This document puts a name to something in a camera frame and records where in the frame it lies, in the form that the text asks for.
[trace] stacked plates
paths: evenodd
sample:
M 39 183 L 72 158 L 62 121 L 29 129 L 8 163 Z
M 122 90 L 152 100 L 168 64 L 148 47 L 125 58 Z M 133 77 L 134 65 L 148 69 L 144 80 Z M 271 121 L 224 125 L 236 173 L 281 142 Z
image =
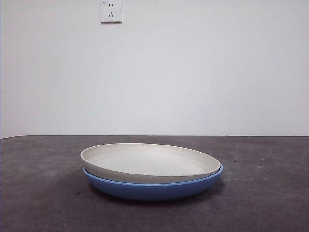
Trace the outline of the stacked plates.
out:
M 84 173 L 97 189 L 134 200 L 171 200 L 200 193 L 222 173 L 218 160 L 187 148 L 106 144 L 81 152 Z

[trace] outlet faceplate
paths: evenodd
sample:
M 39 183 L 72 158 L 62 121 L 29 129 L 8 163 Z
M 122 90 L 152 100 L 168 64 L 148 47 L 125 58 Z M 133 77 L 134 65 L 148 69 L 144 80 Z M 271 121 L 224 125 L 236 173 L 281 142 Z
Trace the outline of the outlet faceplate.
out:
M 100 14 L 101 23 L 121 23 L 122 0 L 103 0 Z

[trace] gray table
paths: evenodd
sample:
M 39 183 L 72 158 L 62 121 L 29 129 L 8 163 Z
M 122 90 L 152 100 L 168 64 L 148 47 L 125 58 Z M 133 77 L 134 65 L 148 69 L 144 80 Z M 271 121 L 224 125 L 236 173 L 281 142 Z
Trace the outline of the gray table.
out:
M 209 190 L 137 202 L 89 185 L 79 153 L 106 143 L 158 143 L 216 157 Z M 309 231 L 309 137 L 21 136 L 1 139 L 3 232 Z

